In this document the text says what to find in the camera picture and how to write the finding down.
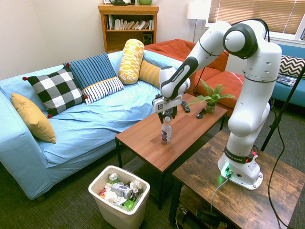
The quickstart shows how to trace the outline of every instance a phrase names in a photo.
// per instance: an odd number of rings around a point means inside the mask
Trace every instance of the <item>window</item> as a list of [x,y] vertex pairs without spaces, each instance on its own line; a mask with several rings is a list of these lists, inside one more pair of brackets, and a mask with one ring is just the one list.
[[212,0],[208,23],[227,21],[233,24],[260,18],[270,31],[278,33],[278,37],[294,39],[298,30],[302,37],[304,14],[305,0]]

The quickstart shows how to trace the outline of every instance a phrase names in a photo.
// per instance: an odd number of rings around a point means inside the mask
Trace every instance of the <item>magazine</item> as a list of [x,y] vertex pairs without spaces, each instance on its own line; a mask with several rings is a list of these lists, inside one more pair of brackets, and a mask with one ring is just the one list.
[[292,87],[296,82],[296,78],[287,75],[278,74],[276,81]]

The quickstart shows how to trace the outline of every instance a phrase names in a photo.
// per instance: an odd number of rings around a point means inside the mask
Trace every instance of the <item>potted plant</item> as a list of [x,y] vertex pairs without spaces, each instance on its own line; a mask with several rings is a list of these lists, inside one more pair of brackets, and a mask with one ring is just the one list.
[[189,102],[187,105],[191,105],[196,103],[197,101],[200,101],[201,103],[203,101],[206,101],[206,112],[207,113],[213,113],[216,107],[216,103],[223,98],[233,98],[235,99],[236,97],[232,94],[220,94],[223,90],[224,87],[222,87],[222,84],[219,84],[214,88],[211,86],[207,85],[205,81],[201,80],[202,86],[205,88],[207,92],[207,96],[200,95],[197,98],[195,98],[193,101]]

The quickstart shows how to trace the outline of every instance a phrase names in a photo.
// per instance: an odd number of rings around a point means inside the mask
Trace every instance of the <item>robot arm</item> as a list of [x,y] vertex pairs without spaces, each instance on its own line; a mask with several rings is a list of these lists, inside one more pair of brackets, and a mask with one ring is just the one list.
[[266,27],[259,20],[241,21],[233,26],[225,21],[216,22],[175,73],[169,67],[161,69],[162,95],[153,101],[156,113],[179,105],[188,77],[213,62],[224,49],[247,59],[242,91],[228,123],[231,134],[218,167],[223,177],[223,168],[230,169],[233,173],[230,180],[249,190],[259,187],[263,180],[252,149],[270,111],[268,101],[282,57],[281,48],[266,42],[265,37]]

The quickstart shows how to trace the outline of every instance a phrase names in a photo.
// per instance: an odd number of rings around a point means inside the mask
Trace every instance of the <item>floor lamp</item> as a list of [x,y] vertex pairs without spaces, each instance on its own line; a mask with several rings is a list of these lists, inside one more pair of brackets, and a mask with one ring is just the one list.
[[210,5],[208,4],[208,2],[201,0],[189,3],[187,10],[187,18],[196,20],[193,42],[195,41],[197,20],[207,20],[209,18],[209,13]]
[[268,134],[267,138],[265,139],[265,142],[264,142],[264,144],[263,144],[263,146],[262,146],[262,148],[261,148],[261,151],[264,151],[264,150],[265,150],[265,148],[266,148],[266,146],[267,146],[267,144],[268,144],[268,142],[269,142],[269,140],[270,140],[270,138],[271,138],[273,132],[275,131],[275,129],[277,128],[277,126],[280,124],[280,121],[281,121],[281,119],[282,119],[282,115],[283,115],[283,113],[284,113],[286,107],[288,106],[289,101],[290,101],[292,95],[294,94],[297,85],[299,84],[300,80],[302,79],[302,76],[304,75],[304,72],[305,72],[305,65],[303,66],[303,69],[301,70],[301,72],[300,72],[300,74],[299,74],[297,80],[295,81],[295,84],[294,84],[294,86],[292,87],[292,89],[291,89],[291,91],[290,91],[290,93],[289,93],[289,95],[288,95],[288,97],[287,97],[287,99],[286,99],[286,101],[285,101],[285,103],[284,103],[284,105],[283,105],[283,107],[282,107],[280,113],[279,113],[278,116],[274,119],[272,125],[270,126],[271,130],[269,131],[269,134]]

